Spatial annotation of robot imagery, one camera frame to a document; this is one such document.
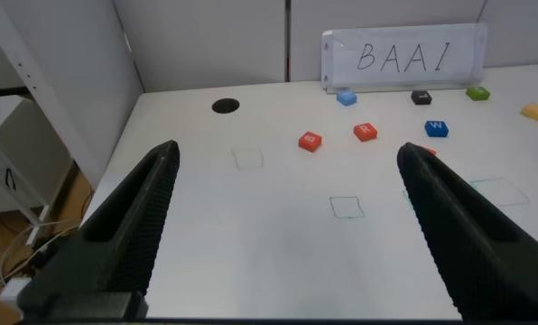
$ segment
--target blue block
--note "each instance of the blue block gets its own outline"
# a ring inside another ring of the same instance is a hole
[[[427,121],[425,122],[425,132],[431,137],[446,137],[448,136],[448,127],[443,121]]]
[[[344,106],[349,106],[357,103],[357,95],[351,91],[343,91],[338,93],[338,102]]]

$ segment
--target white cable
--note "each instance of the white cable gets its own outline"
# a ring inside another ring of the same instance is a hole
[[[16,242],[16,240],[18,238],[20,238],[22,234],[24,234],[25,232],[27,232],[27,231],[29,231],[29,230],[31,230],[33,228],[36,228],[36,227],[47,227],[47,226],[51,226],[51,225],[58,225],[58,224],[61,224],[61,223],[72,221],[72,220],[74,220],[74,218],[70,218],[68,220],[62,220],[62,221],[54,221],[54,222],[42,223],[42,224],[39,224],[39,225],[36,225],[36,226],[35,225],[30,225],[25,230],[18,233],[18,235],[16,235],[16,237],[13,239],[12,242],[10,242],[10,244],[8,245],[8,247],[5,249],[5,251],[2,253],[2,256],[0,257],[0,282],[2,284],[6,284],[6,281],[5,281],[5,260],[6,260],[6,255],[8,255],[8,251],[10,250],[10,247],[12,247],[14,245],[14,242]]]
[[[49,223],[46,223],[46,224],[40,224],[39,226],[57,225],[57,224],[60,224],[60,223],[63,223],[63,222],[71,221],[71,220],[72,220],[72,219],[70,219],[70,220],[63,220],[63,221],[57,221],[57,222],[49,222]],[[28,263],[29,263],[29,262],[30,262],[30,261],[31,261],[31,260],[32,260],[32,259],[33,259],[33,258],[40,252],[40,251],[42,251],[43,249],[45,249],[45,248],[48,246],[48,244],[50,244],[52,241],[56,240],[56,238],[58,238],[58,237],[64,235],[67,231],[72,230],[72,229],[74,229],[74,228],[78,228],[78,227],[79,227],[79,225],[77,225],[77,226],[73,226],[73,227],[69,227],[69,228],[67,228],[67,229],[62,230],[60,233],[56,234],[56,236],[54,236],[53,238],[51,238],[51,240],[47,241],[47,242],[46,242],[44,245],[42,245],[39,249],[35,250],[34,253],[32,253],[32,255],[31,255],[30,257],[28,257],[28,258],[26,259],[26,261],[24,261],[21,265],[19,265],[18,267],[16,267],[14,270],[10,271],[7,275],[5,275],[5,276],[1,276],[1,277],[0,277],[0,280],[1,280],[0,283],[3,283],[3,284],[5,285],[4,280],[6,280],[7,278],[11,277],[11,276],[14,275],[16,272],[18,272],[20,269],[22,269],[25,265],[27,265],[27,264],[28,264]],[[27,229],[25,229],[25,230],[28,230],[28,229],[30,229],[30,228],[34,228],[34,226],[29,226],[29,227],[28,227]]]

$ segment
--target square marking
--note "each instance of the square marking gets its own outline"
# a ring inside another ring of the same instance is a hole
[[[329,198],[333,213],[337,218],[363,218],[366,215],[359,206],[357,197],[332,197]]]
[[[505,178],[471,181],[470,184],[492,204],[499,207],[530,203],[528,197]]]
[[[233,148],[233,157],[238,169],[263,167],[263,154],[259,148]]]

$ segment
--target letter block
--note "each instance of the letter block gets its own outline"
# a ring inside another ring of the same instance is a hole
[[[311,132],[306,132],[305,135],[299,139],[299,146],[305,150],[309,150],[312,153],[321,145],[321,137]]]
[[[361,142],[377,138],[377,130],[369,123],[356,125],[353,128],[353,133]]]

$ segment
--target sign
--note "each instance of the sign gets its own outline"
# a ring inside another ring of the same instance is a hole
[[[323,33],[321,43],[324,88],[446,88],[481,79],[487,27],[461,23],[334,30]]]

